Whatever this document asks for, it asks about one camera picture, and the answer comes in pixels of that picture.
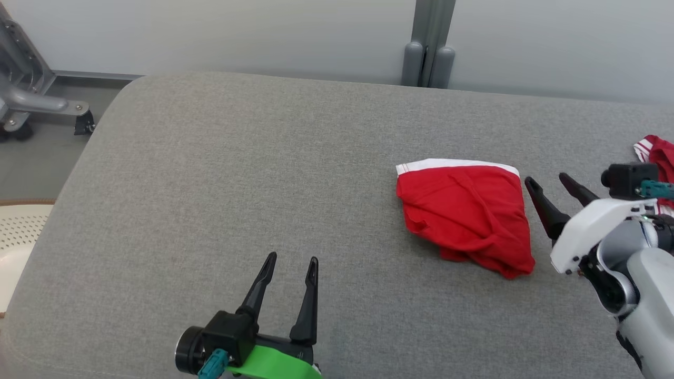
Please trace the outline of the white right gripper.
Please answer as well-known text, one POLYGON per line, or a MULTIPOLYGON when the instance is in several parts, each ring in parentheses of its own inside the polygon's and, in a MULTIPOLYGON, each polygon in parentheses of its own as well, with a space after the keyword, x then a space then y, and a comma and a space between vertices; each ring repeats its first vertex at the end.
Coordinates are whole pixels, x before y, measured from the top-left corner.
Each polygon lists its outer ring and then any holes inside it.
POLYGON ((647 206, 654 206, 654 199, 644 201, 622 201, 614 198, 599 199, 594 192, 576 182, 568 173, 559 173, 559 180, 571 197, 577 199, 585 207, 571 218, 556 207, 544 194, 541 185, 528 176, 524 180, 530 199, 536 209, 542 227, 553 245, 550 254, 551 263, 558 273, 575 271, 579 261, 590 253, 609 233, 615 230, 627 218, 637 218, 637 231, 645 242, 636 242, 638 247, 657 248, 654 240, 656 234, 644 233, 643 218, 647 214, 647 206))

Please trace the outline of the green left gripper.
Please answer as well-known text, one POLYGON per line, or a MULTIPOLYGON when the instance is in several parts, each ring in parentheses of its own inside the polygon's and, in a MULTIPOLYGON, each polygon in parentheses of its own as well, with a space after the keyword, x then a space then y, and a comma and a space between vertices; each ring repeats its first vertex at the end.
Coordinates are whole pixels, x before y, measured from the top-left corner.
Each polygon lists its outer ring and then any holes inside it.
MULTIPOLYGON (((277 252, 267 255, 237 314, 258 319, 266 288, 274 274, 276 259, 277 252)), ((239 367, 229 365, 226 372, 234 377, 248 378, 322 378, 313 354, 313 345, 317 343, 318 337, 318 283, 319 261, 312 256, 306 272, 306 290, 301 309, 290 331, 291 340, 258 337, 245 362, 239 367)))

